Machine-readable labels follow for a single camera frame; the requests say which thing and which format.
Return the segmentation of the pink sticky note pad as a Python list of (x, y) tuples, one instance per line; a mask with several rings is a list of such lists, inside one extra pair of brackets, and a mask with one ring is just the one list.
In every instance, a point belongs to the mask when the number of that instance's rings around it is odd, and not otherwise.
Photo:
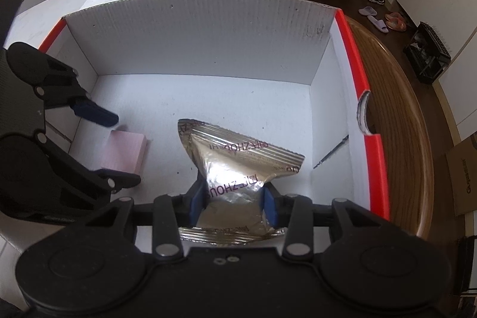
[(113, 130), (104, 145), (100, 166), (139, 175), (145, 155), (145, 135), (128, 131)]

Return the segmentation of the gold foil snack packet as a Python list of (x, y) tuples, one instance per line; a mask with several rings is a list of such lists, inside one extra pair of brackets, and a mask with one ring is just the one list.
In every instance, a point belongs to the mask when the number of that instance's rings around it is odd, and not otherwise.
[(196, 227), (212, 244), (241, 244), (274, 232), (264, 210), (264, 187), (299, 173), (305, 157), (217, 125), (178, 121), (182, 145), (206, 182)]

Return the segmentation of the red cardboard box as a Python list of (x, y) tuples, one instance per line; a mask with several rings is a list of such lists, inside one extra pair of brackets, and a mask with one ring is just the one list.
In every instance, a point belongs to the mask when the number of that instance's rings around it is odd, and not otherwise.
[(180, 119), (300, 153), (276, 182), (316, 203), (391, 213), (370, 85), (344, 12), (304, 0), (121, 0), (62, 12), (38, 48), (72, 66), (93, 100), (150, 148), (136, 200), (184, 192), (196, 168)]

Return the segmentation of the cardboard box on floor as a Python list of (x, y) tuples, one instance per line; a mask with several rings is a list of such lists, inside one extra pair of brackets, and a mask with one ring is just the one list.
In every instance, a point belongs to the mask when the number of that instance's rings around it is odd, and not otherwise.
[(476, 133), (448, 151), (446, 160), (453, 190), (454, 214), (459, 216), (475, 211), (477, 207)]

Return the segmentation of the black shoe rack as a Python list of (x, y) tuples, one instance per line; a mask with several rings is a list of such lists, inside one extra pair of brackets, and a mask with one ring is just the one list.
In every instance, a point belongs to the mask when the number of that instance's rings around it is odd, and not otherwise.
[(450, 54), (440, 36), (428, 23), (420, 22), (411, 42), (403, 49), (416, 78), (431, 85), (449, 67)]

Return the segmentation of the purple slippers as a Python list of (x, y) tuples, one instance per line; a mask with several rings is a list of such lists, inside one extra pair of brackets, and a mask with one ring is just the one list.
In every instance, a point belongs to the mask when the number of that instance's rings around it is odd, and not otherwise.
[(381, 33), (389, 32), (383, 19), (377, 19), (377, 11), (373, 7), (363, 7), (358, 10), (359, 14), (365, 16)]

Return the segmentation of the white tall cabinet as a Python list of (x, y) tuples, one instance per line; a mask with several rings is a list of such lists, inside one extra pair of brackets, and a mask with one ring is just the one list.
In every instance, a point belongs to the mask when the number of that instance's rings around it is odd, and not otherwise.
[(476, 132), (476, 0), (387, 0), (436, 29), (451, 56), (438, 84), (461, 139)]

